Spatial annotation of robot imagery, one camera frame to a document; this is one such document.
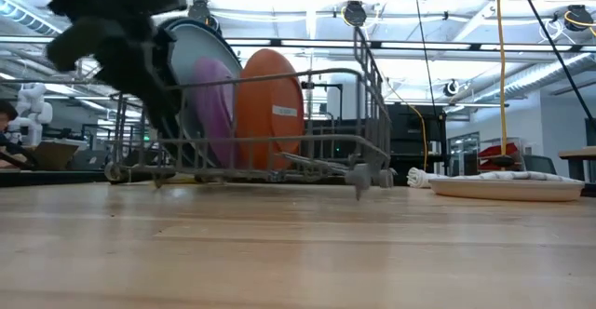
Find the large light teal plate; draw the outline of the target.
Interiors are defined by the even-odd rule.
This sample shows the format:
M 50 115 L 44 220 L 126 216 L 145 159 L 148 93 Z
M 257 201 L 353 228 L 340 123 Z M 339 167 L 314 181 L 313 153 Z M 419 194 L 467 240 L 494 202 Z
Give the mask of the large light teal plate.
M 234 89 L 242 70 L 236 53 L 204 23 L 190 18 L 163 22 L 162 30 L 176 41 L 171 52 L 171 70 L 179 84 L 183 105 L 176 116 L 176 137 L 182 146 L 186 168 L 240 167 L 240 151 L 234 137 Z

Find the red object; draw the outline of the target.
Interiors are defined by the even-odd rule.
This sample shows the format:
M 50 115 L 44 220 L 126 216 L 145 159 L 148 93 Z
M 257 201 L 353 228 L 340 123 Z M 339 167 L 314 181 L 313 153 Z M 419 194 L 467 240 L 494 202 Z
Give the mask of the red object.
M 519 161 L 516 158 L 518 151 L 519 151 L 518 147 L 513 142 L 509 142 L 506 144 L 504 153 L 502 153 L 502 147 L 500 145 L 490 146 L 478 154 L 478 159 L 479 159 L 478 170 L 488 171 L 488 170 L 502 169 L 502 168 L 499 168 L 499 167 L 493 165 L 492 161 L 491 161 L 491 159 L 493 157 L 501 155 L 501 154 L 509 155 L 516 161 L 516 163 L 513 166 L 509 167 L 509 168 L 513 168 L 519 163 Z

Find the large blue plate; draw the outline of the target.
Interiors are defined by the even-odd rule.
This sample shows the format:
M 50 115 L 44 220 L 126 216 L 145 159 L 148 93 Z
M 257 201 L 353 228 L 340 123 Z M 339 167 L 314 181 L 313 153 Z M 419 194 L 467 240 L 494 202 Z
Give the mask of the large blue plate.
M 166 49 L 164 77 L 175 109 L 174 114 L 163 114 L 154 122 L 158 136 L 165 140 L 163 146 L 172 159 L 180 159 L 185 168 L 214 168 L 218 160 L 210 147 L 192 143 L 204 137 L 196 115 L 193 85 L 195 63 L 202 53 L 198 40 L 202 34 L 212 38 L 213 31 L 196 20 L 182 17 L 166 20 L 158 29 L 173 37 Z

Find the wooden table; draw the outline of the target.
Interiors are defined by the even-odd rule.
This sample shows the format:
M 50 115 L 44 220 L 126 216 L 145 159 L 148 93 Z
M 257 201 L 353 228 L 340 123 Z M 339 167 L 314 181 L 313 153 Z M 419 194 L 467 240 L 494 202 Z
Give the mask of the wooden table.
M 558 156 L 567 161 L 569 177 L 578 181 L 585 181 L 585 161 L 596 161 L 596 146 L 586 146 L 579 150 L 560 151 Z

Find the small orange plate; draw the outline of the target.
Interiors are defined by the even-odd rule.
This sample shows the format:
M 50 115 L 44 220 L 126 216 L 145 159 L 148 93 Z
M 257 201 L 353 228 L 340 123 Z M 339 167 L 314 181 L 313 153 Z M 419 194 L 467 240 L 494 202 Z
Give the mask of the small orange plate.
M 257 169 L 286 169 L 291 162 L 280 152 L 295 154 L 304 134 L 304 99 L 291 63 L 275 50 L 263 48 L 247 61 L 237 86 L 236 118 L 239 138 L 274 137 L 272 143 L 242 142 L 242 161 Z

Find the white robot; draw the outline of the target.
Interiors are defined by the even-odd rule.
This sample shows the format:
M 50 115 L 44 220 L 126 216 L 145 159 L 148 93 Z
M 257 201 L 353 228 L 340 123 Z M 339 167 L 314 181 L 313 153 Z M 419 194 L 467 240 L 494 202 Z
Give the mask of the white robot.
M 53 107 L 44 99 L 47 88 L 42 83 L 21 87 L 16 104 L 17 117 L 8 123 L 8 139 L 25 146 L 37 146 L 42 141 L 43 125 L 53 117 Z

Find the white striped towel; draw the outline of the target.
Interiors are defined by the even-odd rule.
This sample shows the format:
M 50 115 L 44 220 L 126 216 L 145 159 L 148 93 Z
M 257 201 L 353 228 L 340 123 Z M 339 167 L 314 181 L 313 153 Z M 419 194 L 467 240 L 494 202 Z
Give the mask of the white striped towel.
M 429 188 L 430 180 L 449 179 L 449 176 L 426 173 L 418 168 L 410 168 L 407 174 L 407 184 L 413 188 Z M 555 174 L 536 172 L 536 171 L 489 171 L 478 175 L 455 176 L 453 180 L 529 180 L 529 181 L 564 181 L 578 182 L 571 178 Z

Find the small beige plate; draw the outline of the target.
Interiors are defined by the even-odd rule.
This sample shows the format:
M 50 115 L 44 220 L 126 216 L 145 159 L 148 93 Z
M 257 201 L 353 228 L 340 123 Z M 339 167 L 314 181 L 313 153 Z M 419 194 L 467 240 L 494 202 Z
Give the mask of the small beige plate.
M 576 201 L 585 187 L 583 182 L 528 180 L 433 179 L 429 184 L 436 195 L 527 202 Z

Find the black cabinet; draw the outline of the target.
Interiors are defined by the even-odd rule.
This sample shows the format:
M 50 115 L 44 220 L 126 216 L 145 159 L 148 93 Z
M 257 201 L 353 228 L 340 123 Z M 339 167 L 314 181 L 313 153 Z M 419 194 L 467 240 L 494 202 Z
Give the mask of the black cabinet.
M 415 110 L 401 103 L 387 106 L 391 119 L 390 166 L 396 171 L 414 167 L 427 172 L 442 163 L 448 166 L 446 114 L 439 106 L 415 106 Z

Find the small purple plate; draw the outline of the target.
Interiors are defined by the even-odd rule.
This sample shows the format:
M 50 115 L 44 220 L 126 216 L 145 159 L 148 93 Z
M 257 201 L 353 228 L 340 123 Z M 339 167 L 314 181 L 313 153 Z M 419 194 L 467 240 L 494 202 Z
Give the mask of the small purple plate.
M 234 76 L 219 60 L 200 58 L 195 63 L 193 82 L 196 84 L 226 81 Z M 232 109 L 234 85 L 231 83 L 194 88 L 196 115 L 202 124 L 205 136 L 210 139 L 210 148 L 221 167 L 228 168 L 235 145 L 224 138 L 232 138 Z

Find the person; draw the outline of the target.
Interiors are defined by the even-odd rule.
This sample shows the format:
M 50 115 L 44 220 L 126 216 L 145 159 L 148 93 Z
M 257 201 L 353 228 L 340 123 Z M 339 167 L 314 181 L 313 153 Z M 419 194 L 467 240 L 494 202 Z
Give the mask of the person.
M 0 100 L 0 168 L 34 169 L 34 162 L 20 140 L 13 140 L 8 133 L 9 123 L 17 117 L 14 106 Z

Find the cardboard box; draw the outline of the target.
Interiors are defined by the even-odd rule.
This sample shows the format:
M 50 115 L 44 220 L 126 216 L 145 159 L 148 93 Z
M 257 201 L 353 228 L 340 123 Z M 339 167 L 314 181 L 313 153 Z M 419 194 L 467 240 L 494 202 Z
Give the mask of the cardboard box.
M 33 150 L 40 170 L 65 170 L 78 147 L 52 141 L 42 141 Z

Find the grey chair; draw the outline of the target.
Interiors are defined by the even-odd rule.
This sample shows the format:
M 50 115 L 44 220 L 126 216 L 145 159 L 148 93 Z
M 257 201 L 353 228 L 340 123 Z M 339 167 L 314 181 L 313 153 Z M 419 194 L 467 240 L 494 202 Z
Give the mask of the grey chair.
M 525 154 L 523 156 L 523 163 L 527 171 L 557 174 L 553 161 L 546 156 Z

